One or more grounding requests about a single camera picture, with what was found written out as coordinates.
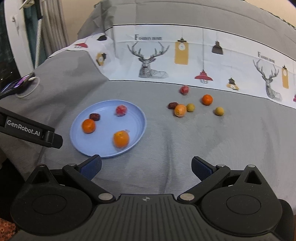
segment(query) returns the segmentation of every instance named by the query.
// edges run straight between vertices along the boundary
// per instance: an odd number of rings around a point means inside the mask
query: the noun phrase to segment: white door
[[[22,0],[4,0],[6,29],[10,47],[20,76],[33,72]]]

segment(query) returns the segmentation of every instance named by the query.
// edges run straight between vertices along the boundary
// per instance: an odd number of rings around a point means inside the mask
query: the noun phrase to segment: orange
[[[113,142],[117,148],[124,148],[129,143],[129,135],[127,131],[118,131],[113,135]]]
[[[174,110],[175,115],[178,116],[178,117],[185,116],[186,112],[187,112],[187,108],[183,104],[177,105],[175,110]]]
[[[210,104],[212,104],[212,102],[213,102],[213,97],[212,96],[210,96],[210,95],[204,95],[202,97],[202,103],[204,105],[210,105]]]
[[[96,123],[94,122],[94,120],[92,119],[86,119],[83,123],[82,123],[82,130],[84,131],[84,133],[89,134],[95,131],[96,129]]]

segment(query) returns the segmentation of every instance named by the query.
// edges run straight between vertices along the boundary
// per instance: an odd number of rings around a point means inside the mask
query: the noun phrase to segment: blue gripper pad
[[[79,171],[88,180],[91,180],[98,174],[102,168],[102,159],[99,155],[94,155],[87,159],[83,163],[77,166],[77,171]]]
[[[203,181],[210,175],[212,175],[217,168],[207,163],[205,160],[201,159],[198,156],[195,156],[191,161],[192,172]]]

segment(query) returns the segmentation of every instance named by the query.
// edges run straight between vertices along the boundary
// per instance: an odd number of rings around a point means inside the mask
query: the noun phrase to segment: small yellow fruit
[[[218,116],[224,115],[224,109],[222,107],[217,107],[215,109],[215,114],[218,115]]]
[[[186,106],[186,108],[187,108],[187,111],[188,111],[188,112],[194,112],[194,110],[195,110],[195,105],[192,104],[192,103],[190,103],[190,104],[188,104],[188,105]]]

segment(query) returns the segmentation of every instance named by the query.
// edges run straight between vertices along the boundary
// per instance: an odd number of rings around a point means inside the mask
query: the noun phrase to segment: red date
[[[171,102],[171,103],[168,104],[168,109],[174,110],[177,105],[178,105],[177,102]]]
[[[89,118],[94,120],[94,121],[99,121],[101,116],[100,116],[100,114],[92,113],[92,114],[89,115]]]

